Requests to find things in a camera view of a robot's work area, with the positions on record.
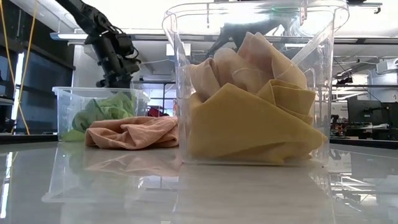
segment peach cloth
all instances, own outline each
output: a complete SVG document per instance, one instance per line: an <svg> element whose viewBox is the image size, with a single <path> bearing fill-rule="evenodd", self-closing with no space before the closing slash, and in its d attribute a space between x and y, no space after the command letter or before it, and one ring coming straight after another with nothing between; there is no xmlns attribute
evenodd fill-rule
<svg viewBox="0 0 398 224"><path fill-rule="evenodd" d="M86 146L102 149L143 149L178 146L176 117L133 117L95 121L86 130Z"/></svg>

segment black robotic arm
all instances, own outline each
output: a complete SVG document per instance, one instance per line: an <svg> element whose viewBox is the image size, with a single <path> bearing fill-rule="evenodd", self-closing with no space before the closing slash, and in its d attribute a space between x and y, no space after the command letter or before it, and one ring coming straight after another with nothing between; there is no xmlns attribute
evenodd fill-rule
<svg viewBox="0 0 398 224"><path fill-rule="evenodd" d="M132 74L139 71L138 51L130 37L112 25L95 7L82 0L56 0L75 18L88 34L85 44L91 44L105 75L98 87L130 88Z"/></svg>

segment light green fabric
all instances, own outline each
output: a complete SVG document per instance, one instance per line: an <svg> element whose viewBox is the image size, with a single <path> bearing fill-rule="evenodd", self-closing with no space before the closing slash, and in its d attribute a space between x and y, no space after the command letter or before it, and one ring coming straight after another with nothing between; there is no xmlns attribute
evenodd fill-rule
<svg viewBox="0 0 398 224"><path fill-rule="evenodd" d="M62 141L84 141L86 129L94 121L134 116L135 101L136 97L133 94L130 99L124 92L119 92L105 100L90 100L85 109L75 115L72 121L73 129L62 135Z"/></svg>

